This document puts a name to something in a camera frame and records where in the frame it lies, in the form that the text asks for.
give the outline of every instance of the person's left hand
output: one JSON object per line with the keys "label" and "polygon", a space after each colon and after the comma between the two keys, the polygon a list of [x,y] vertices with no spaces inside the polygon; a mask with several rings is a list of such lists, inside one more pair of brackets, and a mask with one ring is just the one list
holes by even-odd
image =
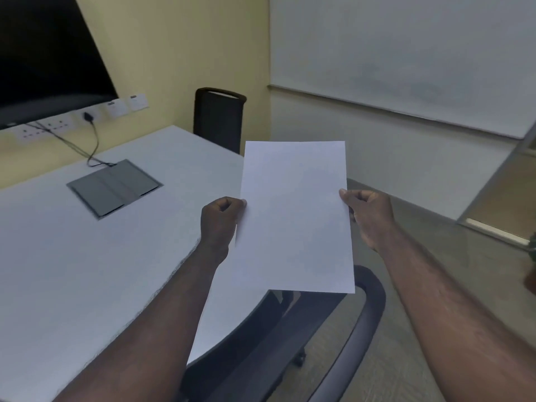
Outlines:
{"label": "person's left hand", "polygon": [[198,248],[210,251],[218,257],[219,262],[223,262],[246,204],[245,200],[222,197],[206,205],[201,212]]}

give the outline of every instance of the black plug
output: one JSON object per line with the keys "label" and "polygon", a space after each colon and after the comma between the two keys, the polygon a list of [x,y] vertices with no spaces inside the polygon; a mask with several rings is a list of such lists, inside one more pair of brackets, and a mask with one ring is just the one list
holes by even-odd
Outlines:
{"label": "black plug", "polygon": [[87,111],[84,111],[84,120],[88,123],[92,124],[93,120],[95,120],[95,117],[93,117],[91,114],[89,114]]}

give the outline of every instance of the white table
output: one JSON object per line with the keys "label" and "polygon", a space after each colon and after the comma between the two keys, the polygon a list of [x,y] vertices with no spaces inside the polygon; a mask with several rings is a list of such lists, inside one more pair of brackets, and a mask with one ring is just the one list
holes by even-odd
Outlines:
{"label": "white table", "polygon": [[[0,192],[0,399],[51,400],[189,253],[202,207],[240,195],[242,157],[174,126],[98,157],[129,159],[164,187],[100,221],[65,186],[94,171],[85,161]],[[214,278],[189,362],[266,294],[227,277],[233,247]]]}

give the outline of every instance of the sheet of paper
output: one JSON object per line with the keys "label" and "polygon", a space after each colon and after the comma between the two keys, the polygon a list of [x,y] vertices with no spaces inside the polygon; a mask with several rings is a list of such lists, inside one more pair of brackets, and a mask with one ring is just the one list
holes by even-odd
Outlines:
{"label": "sheet of paper", "polygon": [[344,141],[247,141],[233,253],[242,287],[354,293]]}

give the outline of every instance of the cable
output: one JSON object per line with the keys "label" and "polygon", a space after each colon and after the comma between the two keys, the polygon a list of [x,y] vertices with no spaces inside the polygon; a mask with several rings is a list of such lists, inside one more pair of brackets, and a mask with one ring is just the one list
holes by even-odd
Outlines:
{"label": "cable", "polygon": [[[39,127],[36,127],[33,124],[26,124],[26,125],[28,125],[28,126],[30,126],[32,128],[36,128],[38,130],[42,130],[44,132],[48,132],[49,134],[52,134],[53,136],[55,136],[58,140],[62,141],[65,145],[67,145],[69,148],[71,148],[73,151],[75,151],[78,155],[81,155],[81,156],[84,156],[85,158],[87,158],[86,164],[90,168],[94,168],[94,167],[97,167],[97,166],[100,166],[100,165],[106,165],[107,167],[115,166],[116,163],[103,162],[100,159],[95,157],[95,154],[96,154],[96,152],[97,152],[97,150],[99,148],[99,145],[100,145],[99,134],[97,133],[97,127],[95,127],[95,124],[93,123],[93,116],[91,116],[89,113],[84,113],[84,120],[91,124],[91,127],[93,128],[93,133],[95,134],[95,138],[97,140],[97,145],[96,145],[95,149],[93,150],[93,152],[91,154],[88,154],[86,151],[84,151],[82,148],[78,147],[77,145],[73,144],[71,141],[68,141],[63,137],[60,137],[58,134],[56,134],[52,130],[46,128],[39,121],[35,122]],[[90,161],[95,161],[97,163],[90,165]]]}

